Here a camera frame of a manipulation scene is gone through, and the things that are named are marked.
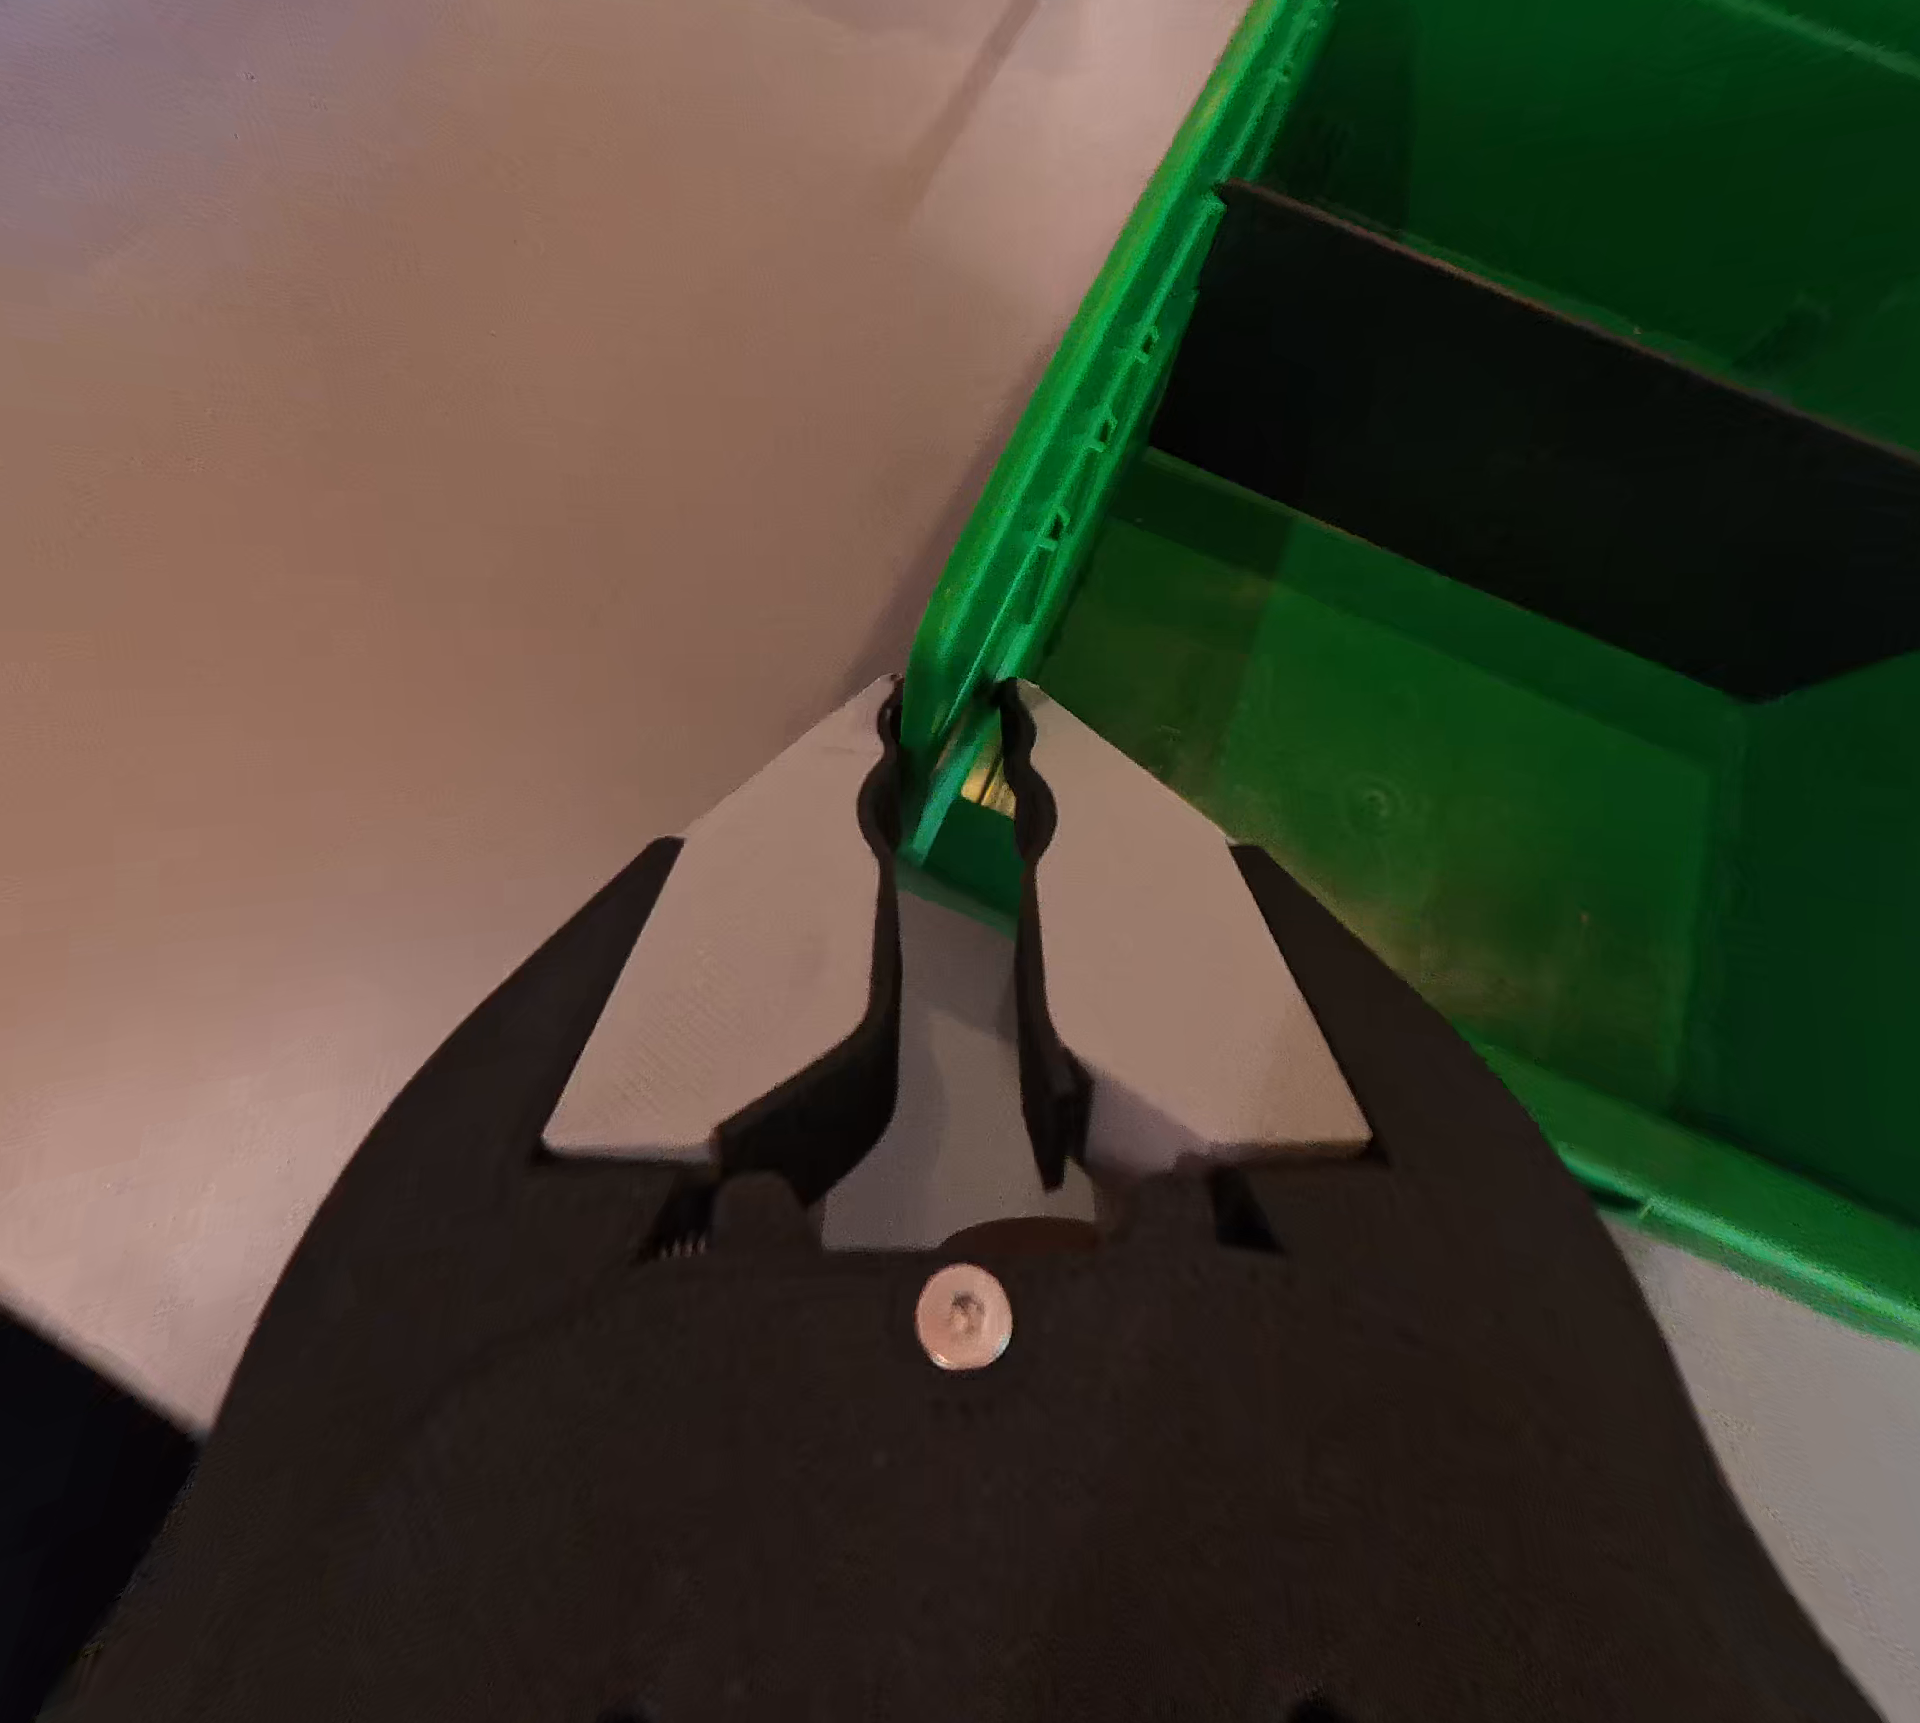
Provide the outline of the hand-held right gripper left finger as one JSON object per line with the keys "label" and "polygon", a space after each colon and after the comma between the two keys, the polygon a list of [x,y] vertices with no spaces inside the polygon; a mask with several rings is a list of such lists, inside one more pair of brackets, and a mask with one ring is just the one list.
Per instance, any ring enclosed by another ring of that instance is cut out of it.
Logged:
{"label": "hand-held right gripper left finger", "polygon": [[540,1142],[818,1206],[900,1098],[900,697],[882,677],[674,838]]}

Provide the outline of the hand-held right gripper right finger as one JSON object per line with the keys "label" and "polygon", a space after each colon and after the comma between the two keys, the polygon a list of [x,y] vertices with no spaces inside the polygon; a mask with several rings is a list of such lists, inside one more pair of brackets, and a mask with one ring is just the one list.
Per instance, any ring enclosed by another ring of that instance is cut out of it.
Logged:
{"label": "hand-held right gripper right finger", "polygon": [[1369,1118],[1229,836],[1037,685],[999,711],[1042,1182],[1360,1156]]}

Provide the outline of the green plastic bin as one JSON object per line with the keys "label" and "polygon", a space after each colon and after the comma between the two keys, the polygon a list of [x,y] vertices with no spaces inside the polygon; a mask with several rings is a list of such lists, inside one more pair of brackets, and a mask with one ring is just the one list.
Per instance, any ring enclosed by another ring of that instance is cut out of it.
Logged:
{"label": "green plastic bin", "polygon": [[1032,683],[1603,1206],[1914,1346],[1917,655],[1740,703],[1151,435],[1246,183],[1917,459],[1917,165],[1919,0],[1255,0],[931,595],[909,856],[1017,910],[994,691]]}

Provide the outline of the black bin divider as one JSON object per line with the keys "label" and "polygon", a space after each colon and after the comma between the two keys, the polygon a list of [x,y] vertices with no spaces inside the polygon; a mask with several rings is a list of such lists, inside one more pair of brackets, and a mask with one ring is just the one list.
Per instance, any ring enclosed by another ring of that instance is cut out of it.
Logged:
{"label": "black bin divider", "polygon": [[1740,703],[1919,649],[1917,459],[1229,183],[1165,457]]}

